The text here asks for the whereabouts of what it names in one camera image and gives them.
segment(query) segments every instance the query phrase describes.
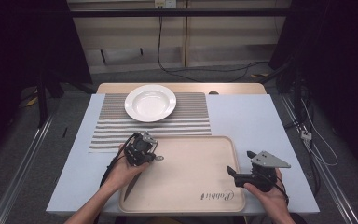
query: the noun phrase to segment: white table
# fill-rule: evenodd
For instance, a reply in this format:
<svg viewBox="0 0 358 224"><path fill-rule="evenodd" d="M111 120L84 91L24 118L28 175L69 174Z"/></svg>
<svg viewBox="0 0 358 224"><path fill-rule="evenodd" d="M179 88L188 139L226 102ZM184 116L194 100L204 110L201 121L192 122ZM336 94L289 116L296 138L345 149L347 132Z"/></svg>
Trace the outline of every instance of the white table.
<svg viewBox="0 0 358 224"><path fill-rule="evenodd" d="M79 209L98 189L106 165L113 153L89 153L88 146L98 120L104 94L94 94L89 102L76 140L62 170L47 211L70 215ZM206 95L213 135L231 138L237 150L242 173L250 173L252 165L246 155L251 150L262 150L287 161L290 169L281 169L282 180L290 197L289 210L299 214L319 212L296 154L278 117L275 106L267 94ZM247 190L245 208L235 215L265 213L259 201ZM114 194L103 209L111 215L126 214L118 208L119 193Z"/></svg>

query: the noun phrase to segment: white plate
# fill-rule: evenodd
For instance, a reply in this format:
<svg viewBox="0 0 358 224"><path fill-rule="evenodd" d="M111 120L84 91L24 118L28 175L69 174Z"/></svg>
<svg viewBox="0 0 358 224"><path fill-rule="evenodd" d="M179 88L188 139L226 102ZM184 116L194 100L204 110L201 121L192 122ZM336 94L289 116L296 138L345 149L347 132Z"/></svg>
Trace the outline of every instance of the white plate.
<svg viewBox="0 0 358 224"><path fill-rule="evenodd" d="M176 106L173 92L160 85L144 85L127 96L124 107L133 119L153 122L169 116Z"/></svg>

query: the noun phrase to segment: beige tray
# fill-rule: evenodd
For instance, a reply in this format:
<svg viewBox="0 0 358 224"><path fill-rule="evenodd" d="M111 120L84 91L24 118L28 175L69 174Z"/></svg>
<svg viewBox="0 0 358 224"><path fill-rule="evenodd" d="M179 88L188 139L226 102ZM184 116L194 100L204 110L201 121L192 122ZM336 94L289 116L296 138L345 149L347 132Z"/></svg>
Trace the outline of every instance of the beige tray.
<svg viewBox="0 0 358 224"><path fill-rule="evenodd" d="M245 206L227 165L239 171L231 140L225 136L161 136L153 161L119 207L127 213L194 214L238 212Z"/></svg>

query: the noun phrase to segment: table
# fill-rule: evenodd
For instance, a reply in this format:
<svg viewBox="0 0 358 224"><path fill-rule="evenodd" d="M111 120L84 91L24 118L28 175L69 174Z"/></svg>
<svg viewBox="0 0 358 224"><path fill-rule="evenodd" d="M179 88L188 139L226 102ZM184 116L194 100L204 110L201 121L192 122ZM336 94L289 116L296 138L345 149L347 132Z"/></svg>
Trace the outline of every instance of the table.
<svg viewBox="0 0 358 224"><path fill-rule="evenodd" d="M70 215L97 191L101 176L114 154L88 153L92 128L101 111L104 93L124 93L146 83L105 83L91 97L73 148L51 197L47 211ZM269 153L287 161L290 169L282 169L282 180L290 197L289 210L299 214L318 213L307 179L287 138L275 106L261 84L254 83L156 83L173 92L204 92L213 135L231 138L237 150L242 173L250 173L252 165L246 151ZM247 190L243 191L246 206L231 215L265 213L260 202ZM103 211L111 215L125 215L118 208L118 193L107 202Z"/></svg>

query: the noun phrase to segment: striped cloth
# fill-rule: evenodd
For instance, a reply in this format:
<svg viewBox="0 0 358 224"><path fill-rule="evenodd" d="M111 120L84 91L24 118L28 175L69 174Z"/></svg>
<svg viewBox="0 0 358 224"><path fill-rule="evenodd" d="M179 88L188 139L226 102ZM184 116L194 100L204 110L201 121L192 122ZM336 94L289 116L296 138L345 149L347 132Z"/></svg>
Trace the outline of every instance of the striped cloth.
<svg viewBox="0 0 358 224"><path fill-rule="evenodd" d="M211 135L205 94L178 92L176 107L165 119L141 122L131 118L124 102L128 94L106 94L101 114L89 146L90 152L117 152L133 133L153 135Z"/></svg>

